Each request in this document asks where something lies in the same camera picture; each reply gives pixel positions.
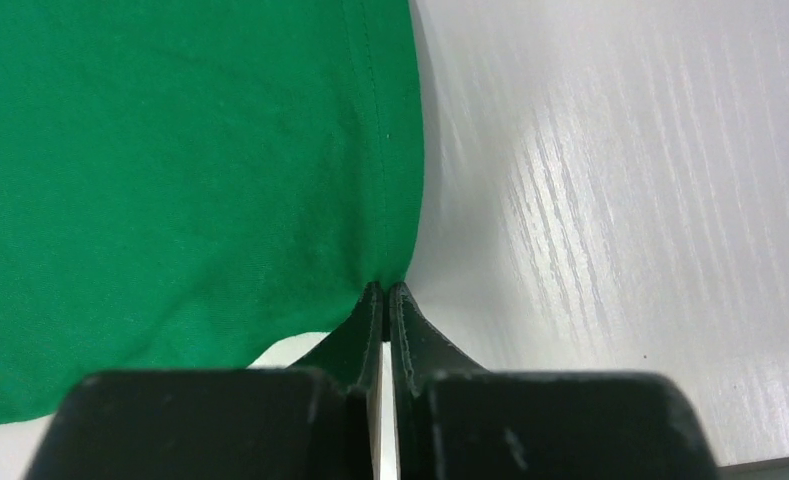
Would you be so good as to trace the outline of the green t-shirt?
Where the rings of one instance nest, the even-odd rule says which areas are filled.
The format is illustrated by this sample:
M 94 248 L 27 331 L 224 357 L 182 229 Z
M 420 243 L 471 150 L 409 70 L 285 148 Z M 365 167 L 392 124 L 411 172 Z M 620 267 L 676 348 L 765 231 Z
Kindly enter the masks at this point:
M 0 1 L 0 425 L 332 330 L 423 179 L 405 1 Z

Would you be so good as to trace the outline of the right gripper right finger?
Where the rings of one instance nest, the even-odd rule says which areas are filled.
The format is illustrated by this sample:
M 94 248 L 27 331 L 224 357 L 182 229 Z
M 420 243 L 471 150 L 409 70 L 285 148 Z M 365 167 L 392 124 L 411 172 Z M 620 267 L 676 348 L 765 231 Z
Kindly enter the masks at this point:
M 664 376 L 491 371 L 388 295 L 404 479 L 715 479 L 695 412 Z

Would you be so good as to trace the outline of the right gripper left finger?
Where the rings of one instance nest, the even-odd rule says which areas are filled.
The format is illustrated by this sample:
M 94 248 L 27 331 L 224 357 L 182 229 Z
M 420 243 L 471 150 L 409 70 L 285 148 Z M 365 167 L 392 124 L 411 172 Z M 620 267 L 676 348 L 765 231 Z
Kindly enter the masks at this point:
M 285 368 L 119 370 L 65 397 L 30 479 L 374 479 L 384 292 Z

